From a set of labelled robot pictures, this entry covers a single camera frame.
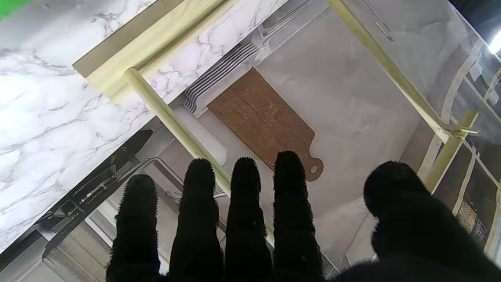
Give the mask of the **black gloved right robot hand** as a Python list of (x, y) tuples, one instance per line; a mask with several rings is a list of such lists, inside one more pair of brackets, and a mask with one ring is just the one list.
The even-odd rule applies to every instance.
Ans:
[[(184, 179), (169, 271), (162, 275), (156, 186), (148, 175), (133, 176), (116, 216), (106, 281), (324, 281), (305, 170), (295, 152), (279, 152), (274, 166), (273, 252), (266, 244), (261, 178), (254, 160), (242, 157), (233, 169), (225, 250), (216, 235), (214, 190), (211, 163), (194, 159)], [(500, 281), (500, 269), (407, 164), (379, 165), (367, 178), (363, 196), (378, 220), (371, 239), (378, 258), (356, 264), (331, 281)]]

